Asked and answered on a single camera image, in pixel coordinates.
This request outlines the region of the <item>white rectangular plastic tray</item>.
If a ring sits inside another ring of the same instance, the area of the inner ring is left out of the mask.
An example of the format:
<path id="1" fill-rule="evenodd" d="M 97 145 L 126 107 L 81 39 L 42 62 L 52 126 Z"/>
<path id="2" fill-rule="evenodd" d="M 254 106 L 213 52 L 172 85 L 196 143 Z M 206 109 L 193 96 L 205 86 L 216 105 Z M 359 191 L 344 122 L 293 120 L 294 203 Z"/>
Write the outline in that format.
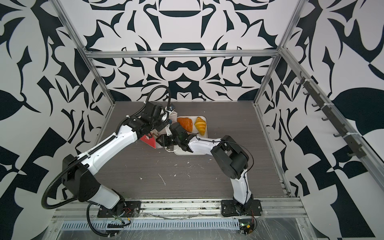
<path id="1" fill-rule="evenodd" d="M 202 156 L 209 153 L 208 148 L 205 147 L 206 144 L 203 144 L 203 141 L 199 141 L 199 139 L 204 138 L 206 139 L 208 137 L 208 133 L 206 130 L 206 133 L 204 136 L 201 136 L 197 129 L 195 128 L 195 121 L 197 117 L 201 117 L 207 122 L 207 119 L 204 116 L 178 116 L 178 118 L 190 118 L 193 120 L 193 132 L 189 134 L 195 135 L 195 137 L 192 138 L 192 140 L 189 142 L 189 147 L 191 148 L 192 152 L 189 152 L 187 150 L 182 150 L 179 146 L 174 146 L 175 154 L 179 156 L 186 156 L 186 155 L 197 155 Z"/>

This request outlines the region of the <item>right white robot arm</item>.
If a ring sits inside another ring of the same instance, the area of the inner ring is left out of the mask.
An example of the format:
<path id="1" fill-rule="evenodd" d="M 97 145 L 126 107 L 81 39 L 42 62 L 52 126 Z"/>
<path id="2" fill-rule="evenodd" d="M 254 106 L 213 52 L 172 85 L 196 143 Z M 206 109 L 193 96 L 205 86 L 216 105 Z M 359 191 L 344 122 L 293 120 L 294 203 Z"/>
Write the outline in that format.
<path id="1" fill-rule="evenodd" d="M 253 194 L 248 183 L 249 155 L 233 138 L 207 139 L 187 132 L 180 123 L 169 126 L 169 134 L 162 134 L 156 142 L 162 147 L 177 146 L 184 152 L 210 155 L 221 171 L 231 179 L 235 205 L 242 211 L 250 208 Z"/>

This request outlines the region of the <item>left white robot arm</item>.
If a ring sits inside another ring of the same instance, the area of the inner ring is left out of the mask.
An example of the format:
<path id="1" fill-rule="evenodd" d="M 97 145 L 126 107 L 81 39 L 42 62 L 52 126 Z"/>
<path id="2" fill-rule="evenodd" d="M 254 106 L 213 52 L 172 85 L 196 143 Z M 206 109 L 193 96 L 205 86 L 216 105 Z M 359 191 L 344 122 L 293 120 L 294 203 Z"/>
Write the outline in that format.
<path id="1" fill-rule="evenodd" d="M 79 202 L 91 202 L 107 209 L 123 203 L 123 197 L 98 182 L 95 175 L 115 155 L 151 131 L 161 131 L 168 124 L 171 107 L 147 102 L 140 111 L 121 120 L 108 138 L 74 160 L 63 160 L 63 168 L 73 165 L 61 177 L 62 184 Z"/>

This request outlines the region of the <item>black wall hook rail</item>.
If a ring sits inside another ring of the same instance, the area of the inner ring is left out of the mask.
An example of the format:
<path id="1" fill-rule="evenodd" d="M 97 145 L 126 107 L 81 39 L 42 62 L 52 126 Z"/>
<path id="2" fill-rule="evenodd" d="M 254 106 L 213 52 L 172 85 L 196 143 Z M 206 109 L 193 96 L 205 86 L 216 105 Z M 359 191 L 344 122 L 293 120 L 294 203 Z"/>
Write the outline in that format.
<path id="1" fill-rule="evenodd" d="M 351 149 L 350 153 L 347 153 L 349 157 L 357 157 L 362 159 L 367 156 L 366 151 L 363 149 L 363 145 L 358 141 L 358 133 L 352 130 L 351 127 L 348 127 L 347 121 L 343 119 L 342 114 L 337 109 L 337 107 L 331 103 L 327 96 L 322 92 L 322 90 L 316 84 L 316 81 L 313 79 L 307 79 L 300 72 L 300 81 L 296 83 L 297 85 L 302 85 L 306 92 L 305 96 L 311 96 L 315 101 L 312 106 L 321 110 L 325 117 L 322 118 L 322 121 L 329 121 L 337 134 L 333 134 L 335 138 L 343 138 Z"/>

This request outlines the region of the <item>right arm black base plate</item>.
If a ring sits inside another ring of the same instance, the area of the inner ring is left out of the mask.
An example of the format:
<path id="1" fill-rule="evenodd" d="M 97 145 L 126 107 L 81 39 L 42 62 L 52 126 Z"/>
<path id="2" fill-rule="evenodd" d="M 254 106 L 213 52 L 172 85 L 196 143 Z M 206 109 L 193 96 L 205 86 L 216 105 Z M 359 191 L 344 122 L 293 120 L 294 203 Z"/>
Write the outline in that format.
<path id="1" fill-rule="evenodd" d="M 263 209 L 260 200 L 250 199 L 245 205 L 236 200 L 221 200 L 221 214 L 223 217 L 261 216 Z"/>

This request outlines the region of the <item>yellow fake croissant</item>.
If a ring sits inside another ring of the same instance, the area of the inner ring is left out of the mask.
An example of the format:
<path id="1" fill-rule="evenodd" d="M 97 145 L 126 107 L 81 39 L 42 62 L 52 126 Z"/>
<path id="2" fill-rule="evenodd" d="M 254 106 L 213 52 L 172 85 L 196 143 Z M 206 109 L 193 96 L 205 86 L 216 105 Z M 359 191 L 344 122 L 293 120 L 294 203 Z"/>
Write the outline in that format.
<path id="1" fill-rule="evenodd" d="M 201 117 L 197 117 L 195 121 L 195 128 L 201 136 L 204 136 L 207 130 L 207 122 Z"/>

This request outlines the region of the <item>orange fake puff pastry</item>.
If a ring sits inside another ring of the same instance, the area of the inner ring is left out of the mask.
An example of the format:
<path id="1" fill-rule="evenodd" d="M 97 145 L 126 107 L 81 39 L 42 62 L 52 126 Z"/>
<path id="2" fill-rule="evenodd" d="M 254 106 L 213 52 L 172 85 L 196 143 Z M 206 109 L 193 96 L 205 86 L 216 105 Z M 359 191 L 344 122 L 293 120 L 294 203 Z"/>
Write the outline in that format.
<path id="1" fill-rule="evenodd" d="M 177 122 L 181 125 L 181 127 L 187 132 L 193 132 L 193 120 L 190 118 L 177 118 Z"/>

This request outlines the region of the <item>small green circuit board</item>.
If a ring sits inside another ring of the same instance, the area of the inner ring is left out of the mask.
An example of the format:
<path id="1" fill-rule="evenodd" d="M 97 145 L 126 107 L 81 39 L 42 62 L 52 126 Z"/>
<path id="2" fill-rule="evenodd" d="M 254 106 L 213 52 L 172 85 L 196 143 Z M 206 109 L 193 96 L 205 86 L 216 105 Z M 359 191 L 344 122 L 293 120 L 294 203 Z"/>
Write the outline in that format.
<path id="1" fill-rule="evenodd" d="M 251 234 L 255 229 L 254 222 L 239 221 L 239 232 L 243 235 Z"/>

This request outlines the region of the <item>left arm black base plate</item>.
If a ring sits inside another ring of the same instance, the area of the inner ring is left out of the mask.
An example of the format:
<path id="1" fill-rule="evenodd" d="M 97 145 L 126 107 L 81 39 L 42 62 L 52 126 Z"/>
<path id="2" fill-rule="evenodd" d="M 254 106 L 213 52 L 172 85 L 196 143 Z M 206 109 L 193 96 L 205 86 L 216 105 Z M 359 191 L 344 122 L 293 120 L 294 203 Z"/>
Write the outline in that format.
<path id="1" fill-rule="evenodd" d="M 120 201 L 112 209 L 107 209 L 104 206 L 100 206 L 99 212 L 97 214 L 98 218 L 130 218 L 140 213 L 141 211 L 141 201 L 125 201 L 124 203 Z"/>

